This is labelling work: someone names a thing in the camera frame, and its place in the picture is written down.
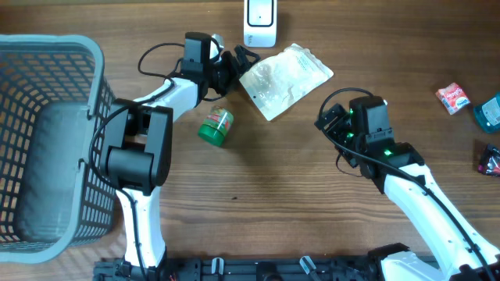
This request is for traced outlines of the brown snack pouch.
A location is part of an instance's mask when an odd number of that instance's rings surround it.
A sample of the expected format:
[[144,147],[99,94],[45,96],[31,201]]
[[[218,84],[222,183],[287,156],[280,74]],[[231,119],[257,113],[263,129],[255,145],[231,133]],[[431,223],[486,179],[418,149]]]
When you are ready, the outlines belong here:
[[271,121],[333,75],[309,49],[294,43],[257,62],[240,82],[264,118]]

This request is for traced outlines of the green lid jar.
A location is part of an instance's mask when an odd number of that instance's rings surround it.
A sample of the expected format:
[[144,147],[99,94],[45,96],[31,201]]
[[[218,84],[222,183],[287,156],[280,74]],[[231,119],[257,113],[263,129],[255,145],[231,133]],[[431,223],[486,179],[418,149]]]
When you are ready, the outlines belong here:
[[234,122],[234,116],[228,110],[220,106],[213,106],[209,114],[204,118],[198,130],[198,135],[204,141],[220,147]]

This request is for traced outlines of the red white small box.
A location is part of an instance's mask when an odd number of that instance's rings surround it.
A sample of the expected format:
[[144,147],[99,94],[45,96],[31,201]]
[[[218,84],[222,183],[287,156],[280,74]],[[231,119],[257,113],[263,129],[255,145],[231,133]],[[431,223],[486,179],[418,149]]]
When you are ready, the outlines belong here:
[[470,104],[465,91],[457,84],[451,83],[435,93],[450,115],[454,115],[462,108]]

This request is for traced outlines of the blue mouthwash bottle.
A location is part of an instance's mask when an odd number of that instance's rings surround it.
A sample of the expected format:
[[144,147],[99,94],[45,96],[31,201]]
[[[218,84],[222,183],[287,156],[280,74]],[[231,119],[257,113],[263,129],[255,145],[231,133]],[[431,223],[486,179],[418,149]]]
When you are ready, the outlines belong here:
[[499,131],[499,93],[497,92],[488,101],[473,108],[475,119],[480,128],[486,133]]

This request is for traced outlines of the black red snack packet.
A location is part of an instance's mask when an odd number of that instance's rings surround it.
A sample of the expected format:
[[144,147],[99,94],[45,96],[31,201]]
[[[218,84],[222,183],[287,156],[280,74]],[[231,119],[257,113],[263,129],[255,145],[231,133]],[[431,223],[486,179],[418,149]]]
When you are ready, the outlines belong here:
[[492,144],[488,144],[480,157],[477,171],[483,175],[499,177],[499,162],[499,149]]

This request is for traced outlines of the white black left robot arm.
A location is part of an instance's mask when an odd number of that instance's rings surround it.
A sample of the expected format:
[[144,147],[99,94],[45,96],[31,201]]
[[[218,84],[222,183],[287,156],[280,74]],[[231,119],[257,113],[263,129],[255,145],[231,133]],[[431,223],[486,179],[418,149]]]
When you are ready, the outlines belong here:
[[241,45],[224,50],[217,34],[187,32],[180,46],[184,54],[161,76],[162,86],[133,101],[115,100],[95,132],[104,141],[89,165],[117,192],[127,238],[122,258],[95,264],[96,280],[168,279],[159,195],[170,171],[173,123],[207,101],[209,90],[225,97],[260,60]]

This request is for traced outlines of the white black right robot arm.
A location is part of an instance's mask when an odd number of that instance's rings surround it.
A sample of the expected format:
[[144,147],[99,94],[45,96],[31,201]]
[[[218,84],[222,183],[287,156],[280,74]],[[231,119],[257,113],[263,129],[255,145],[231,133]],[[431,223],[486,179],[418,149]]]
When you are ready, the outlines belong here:
[[378,97],[320,108],[316,127],[350,166],[394,202],[430,248],[437,266],[407,246],[393,244],[369,253],[381,280],[497,280],[499,249],[485,240],[441,191],[411,144],[397,143],[387,104]]

